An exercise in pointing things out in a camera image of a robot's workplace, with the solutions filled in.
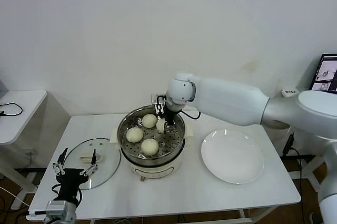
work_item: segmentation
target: black cable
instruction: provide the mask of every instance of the black cable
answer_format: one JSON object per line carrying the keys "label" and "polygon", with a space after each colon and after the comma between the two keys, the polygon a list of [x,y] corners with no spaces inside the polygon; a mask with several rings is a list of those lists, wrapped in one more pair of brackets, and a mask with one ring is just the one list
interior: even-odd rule
{"label": "black cable", "polygon": [[52,223],[54,223],[54,222],[56,222],[56,221],[58,221],[58,220],[60,220],[60,218],[59,218],[59,217],[56,217],[56,218],[54,218],[54,219],[48,221],[46,224],[52,224]]}
{"label": "black cable", "polygon": [[1,112],[1,113],[0,113],[0,116],[18,116],[18,115],[20,115],[21,113],[23,113],[22,107],[19,106],[19,105],[16,104],[16,103],[0,104],[0,106],[6,106],[6,105],[11,105],[11,104],[16,105],[17,107],[19,107],[21,111],[20,111],[19,113],[17,113],[17,114],[5,114],[5,112]]}
{"label": "black cable", "polygon": [[53,192],[53,193],[56,193],[56,194],[58,195],[58,191],[55,191],[54,189],[57,188],[57,187],[59,187],[59,186],[61,186],[60,183],[54,185],[54,186],[52,187],[52,192]]}
{"label": "black cable", "polygon": [[27,215],[29,215],[29,211],[20,212],[15,218],[15,224],[17,224],[17,222],[19,221],[20,216],[27,216]]}
{"label": "black cable", "polygon": [[158,95],[157,96],[157,104],[159,104],[159,98],[163,98],[164,100],[166,100],[166,96],[164,96],[164,95]]}
{"label": "black cable", "polygon": [[82,191],[81,191],[81,189],[79,188],[78,189],[78,192],[80,193],[80,200],[78,201],[78,206],[81,204],[81,202],[82,202]]}
{"label": "black cable", "polygon": [[187,113],[184,112],[184,111],[181,111],[181,112],[184,113],[187,117],[191,118],[192,120],[197,120],[197,119],[200,118],[200,116],[201,116],[201,112],[199,112],[199,114],[198,114],[198,116],[197,116],[196,118],[190,116],[189,114],[187,114]]}
{"label": "black cable", "polygon": [[[295,148],[290,148],[294,151],[296,151],[297,155],[300,156],[300,153],[297,151],[297,149]],[[303,206],[303,198],[302,198],[302,161],[300,160],[300,196],[301,196],[301,209],[302,209],[302,221],[303,224],[305,224],[305,220],[304,220],[304,206]]]}
{"label": "black cable", "polygon": [[5,202],[4,197],[2,197],[1,195],[0,195],[0,199],[2,200],[2,202],[3,202],[3,204],[4,204],[4,208],[1,209],[1,213],[0,213],[0,215],[1,215],[1,214],[5,211],[5,209],[6,209],[6,202]]}

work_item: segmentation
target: pot handle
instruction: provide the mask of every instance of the pot handle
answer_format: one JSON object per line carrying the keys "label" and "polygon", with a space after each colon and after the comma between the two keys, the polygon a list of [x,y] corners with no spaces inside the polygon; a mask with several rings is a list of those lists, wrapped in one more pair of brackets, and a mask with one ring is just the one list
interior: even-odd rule
{"label": "pot handle", "polygon": [[119,149],[121,147],[120,144],[118,143],[118,139],[117,139],[117,128],[113,128],[112,131],[111,131],[110,143],[115,144],[115,149]]}
{"label": "pot handle", "polygon": [[185,138],[193,137],[193,126],[192,124],[186,123],[185,124]]}

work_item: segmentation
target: steamed bun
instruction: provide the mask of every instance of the steamed bun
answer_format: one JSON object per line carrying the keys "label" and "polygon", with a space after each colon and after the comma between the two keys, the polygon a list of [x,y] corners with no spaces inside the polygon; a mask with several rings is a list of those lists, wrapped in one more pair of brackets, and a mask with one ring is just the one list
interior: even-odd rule
{"label": "steamed bun", "polygon": [[126,132],[126,139],[128,142],[136,143],[143,138],[143,131],[140,128],[130,128]]}
{"label": "steamed bun", "polygon": [[147,114],[142,118],[142,123],[146,128],[152,128],[157,123],[157,117],[153,114]]}
{"label": "steamed bun", "polygon": [[159,150],[159,144],[154,139],[146,139],[143,141],[141,149],[144,155],[154,155]]}

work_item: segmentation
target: white plate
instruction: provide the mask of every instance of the white plate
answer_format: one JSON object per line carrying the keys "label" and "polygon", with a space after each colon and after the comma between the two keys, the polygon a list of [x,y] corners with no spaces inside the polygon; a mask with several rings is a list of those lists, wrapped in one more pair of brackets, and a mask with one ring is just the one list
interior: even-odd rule
{"label": "white plate", "polygon": [[249,183],[262,173],[263,155],[255,141],[242,132],[226,129],[210,133],[201,155],[207,168],[229,183]]}

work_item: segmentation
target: electrical outlet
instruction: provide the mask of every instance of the electrical outlet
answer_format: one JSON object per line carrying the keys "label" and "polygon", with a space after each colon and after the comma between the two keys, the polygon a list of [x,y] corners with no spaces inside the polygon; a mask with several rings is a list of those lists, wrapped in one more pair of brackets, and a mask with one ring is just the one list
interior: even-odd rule
{"label": "electrical outlet", "polygon": [[35,155],[37,154],[36,150],[31,148],[31,149],[24,149],[25,155],[30,156],[30,155]]}

